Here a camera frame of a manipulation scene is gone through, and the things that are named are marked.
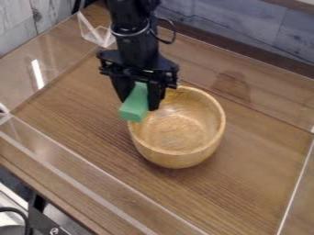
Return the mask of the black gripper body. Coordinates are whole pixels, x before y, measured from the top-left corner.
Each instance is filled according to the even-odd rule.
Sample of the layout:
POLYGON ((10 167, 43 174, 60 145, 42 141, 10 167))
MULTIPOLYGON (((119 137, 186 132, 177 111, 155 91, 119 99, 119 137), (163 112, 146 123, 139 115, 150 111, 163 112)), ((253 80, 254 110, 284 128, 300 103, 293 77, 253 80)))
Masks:
POLYGON ((101 73, 111 78, 126 77, 145 83, 177 84, 179 65, 159 53, 158 34, 146 30, 134 34, 113 33, 115 50, 101 50, 101 73))

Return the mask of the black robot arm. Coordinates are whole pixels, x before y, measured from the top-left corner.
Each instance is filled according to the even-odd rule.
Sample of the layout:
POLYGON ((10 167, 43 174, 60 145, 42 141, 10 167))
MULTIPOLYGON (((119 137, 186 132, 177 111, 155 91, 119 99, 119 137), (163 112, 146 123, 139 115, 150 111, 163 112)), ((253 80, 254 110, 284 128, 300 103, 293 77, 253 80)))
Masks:
POLYGON ((127 101, 141 82, 147 87, 149 110, 159 108, 166 89, 178 87, 179 65, 159 52, 159 43, 173 44, 177 30, 173 22, 173 39, 158 36, 155 10, 161 0, 105 0, 111 16, 110 32, 117 49, 101 50, 99 72, 113 81, 113 87, 122 102, 127 101))

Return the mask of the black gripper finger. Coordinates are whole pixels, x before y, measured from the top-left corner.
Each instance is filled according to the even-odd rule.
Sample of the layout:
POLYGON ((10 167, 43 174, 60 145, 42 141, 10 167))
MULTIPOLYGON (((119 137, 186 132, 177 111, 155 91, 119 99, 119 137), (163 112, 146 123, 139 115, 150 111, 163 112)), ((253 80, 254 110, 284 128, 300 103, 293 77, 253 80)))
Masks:
POLYGON ((113 76, 111 80, 118 97, 125 102, 135 87, 135 81, 129 76, 113 76))
POLYGON ((155 111, 159 109, 159 103, 166 97, 166 90, 169 88, 175 89, 178 87, 177 79, 155 80, 150 79, 147 82, 149 91, 149 110, 155 111))

